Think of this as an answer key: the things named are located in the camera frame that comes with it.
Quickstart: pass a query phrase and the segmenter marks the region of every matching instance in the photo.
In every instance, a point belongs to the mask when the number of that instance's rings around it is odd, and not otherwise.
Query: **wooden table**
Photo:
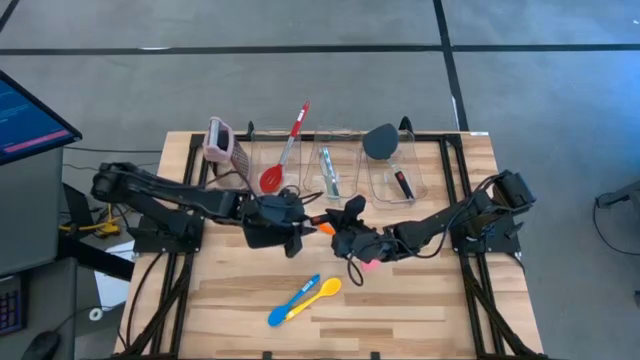
[[[182,181],[191,135],[168,133],[159,176]],[[486,134],[461,136],[475,188],[485,177],[497,173],[491,140]],[[309,158],[311,146],[303,142],[303,160]],[[449,206],[438,145],[417,142],[416,153],[428,187],[426,197],[411,207],[392,211],[368,203],[362,214],[368,225],[380,228],[418,220]],[[453,149],[450,159],[461,199]],[[199,173],[200,161],[196,164],[194,174]],[[367,181],[366,173],[361,173],[358,191],[366,197]],[[320,214],[328,206],[326,198],[321,198],[307,206],[307,213]],[[382,358],[475,358],[460,263],[449,239],[433,259],[406,259],[365,273],[362,287],[349,280],[347,263],[333,255],[328,235],[316,233],[305,237],[303,243],[303,250],[288,259],[281,247],[249,249],[240,228],[207,221],[202,250],[195,256],[180,357],[260,358],[263,351],[272,351],[274,358],[369,358],[370,352],[378,351]],[[424,253],[433,252],[436,245],[437,240],[432,241]],[[144,255],[136,262],[121,323],[123,333],[135,289],[154,256]],[[134,312],[132,337],[158,306],[166,258],[163,255],[144,284]],[[521,268],[506,255],[488,254],[487,260],[497,307],[524,343],[541,352]],[[180,268],[178,262],[176,276]],[[315,273],[320,273],[322,280],[340,277],[342,290],[319,300],[292,321],[269,327],[266,319],[270,311],[288,301]],[[486,348],[492,351],[488,321],[484,311],[480,313]],[[173,317],[172,310],[165,324],[163,351],[169,348]],[[116,351],[121,350],[118,343]]]

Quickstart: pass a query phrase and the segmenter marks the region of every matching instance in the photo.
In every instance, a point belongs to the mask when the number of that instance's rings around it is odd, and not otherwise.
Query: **computer mouse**
[[[36,335],[22,355],[22,360],[51,360],[56,353],[60,335],[55,331],[44,331]]]

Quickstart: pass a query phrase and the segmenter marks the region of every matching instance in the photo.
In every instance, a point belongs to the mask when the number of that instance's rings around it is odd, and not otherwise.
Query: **orange spoon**
[[[291,133],[289,134],[289,139],[287,140],[287,145],[284,147],[284,151],[282,151],[282,156],[280,156],[278,164],[268,168],[267,171],[262,173],[262,176],[260,177],[260,189],[262,189],[262,192],[274,193],[278,191],[278,188],[280,188],[284,173],[284,164],[287,162],[287,157],[289,156],[289,151],[291,150],[293,141],[300,133],[300,126],[302,126],[302,122],[307,117],[310,106],[311,103],[309,101],[305,102],[302,106],[302,110],[300,110],[298,119],[293,124]]]

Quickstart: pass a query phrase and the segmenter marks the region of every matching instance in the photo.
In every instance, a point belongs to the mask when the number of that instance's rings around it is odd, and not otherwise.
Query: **monitor screen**
[[[0,165],[77,141],[80,133],[0,73]]]

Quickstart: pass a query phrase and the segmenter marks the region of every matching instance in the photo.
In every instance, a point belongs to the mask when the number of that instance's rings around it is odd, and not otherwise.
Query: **clear plastic bin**
[[[280,156],[284,150],[291,129],[288,130],[254,130],[251,134],[251,187],[258,195],[264,194],[260,188],[260,177],[272,166],[276,166],[280,161]],[[277,194],[285,186],[296,186],[300,189],[300,178],[302,172],[302,145],[300,135],[298,135],[289,156],[284,164],[283,177]]]
[[[369,173],[371,200],[374,206],[378,208],[409,206],[427,195],[427,186],[422,181],[412,133],[398,130],[398,148],[391,155],[391,161],[402,170],[414,199],[406,198],[388,160],[375,160],[369,156],[365,156],[365,158]]]
[[[349,199],[358,190],[362,134],[351,130],[321,130],[314,135],[304,188],[324,192],[335,202]]]

